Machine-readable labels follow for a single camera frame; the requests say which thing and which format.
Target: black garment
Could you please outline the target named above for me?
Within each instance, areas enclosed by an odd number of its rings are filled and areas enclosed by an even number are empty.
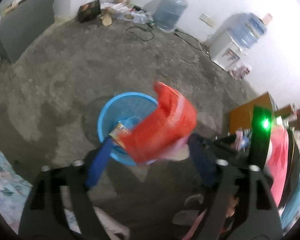
[[[288,203],[296,190],[300,176],[300,152],[292,131],[287,131],[289,136],[287,176],[278,208],[282,208]]]

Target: blue plastic bowl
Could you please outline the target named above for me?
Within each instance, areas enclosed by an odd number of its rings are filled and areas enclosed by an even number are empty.
[[[109,133],[122,122],[128,129],[145,119],[157,108],[158,102],[142,93],[123,93],[109,100],[102,108],[97,123],[97,133],[103,142]],[[114,147],[110,156],[125,165],[136,166],[133,159],[119,146]]]

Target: red bag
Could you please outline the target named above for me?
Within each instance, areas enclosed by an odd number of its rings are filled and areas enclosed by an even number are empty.
[[[154,84],[154,91],[158,94],[158,108],[129,134],[119,136],[136,163],[156,159],[197,125],[197,111],[181,93],[161,82]]]

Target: white screw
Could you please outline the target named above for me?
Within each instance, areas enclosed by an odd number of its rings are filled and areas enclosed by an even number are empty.
[[[74,167],[82,166],[82,165],[84,165],[84,160],[83,160],[83,159],[75,160],[75,161],[72,163],[72,165],[73,165]]]
[[[50,170],[50,167],[49,167],[48,165],[45,165],[45,166],[42,166],[42,167],[41,167],[41,170],[42,170],[43,172],[49,171],[49,170]]]
[[[260,171],[260,168],[259,168],[258,166],[256,166],[256,165],[250,165],[250,166],[249,166],[249,169],[250,169],[251,171]]]
[[[217,159],[216,163],[220,166],[227,166],[229,163],[226,160]]]

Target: pink plastic bag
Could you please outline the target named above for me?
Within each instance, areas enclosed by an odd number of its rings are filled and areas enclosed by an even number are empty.
[[[272,126],[270,140],[272,142],[272,155],[266,162],[274,182],[271,193],[278,206],[282,197],[283,187],[287,176],[288,166],[288,133],[283,126]]]

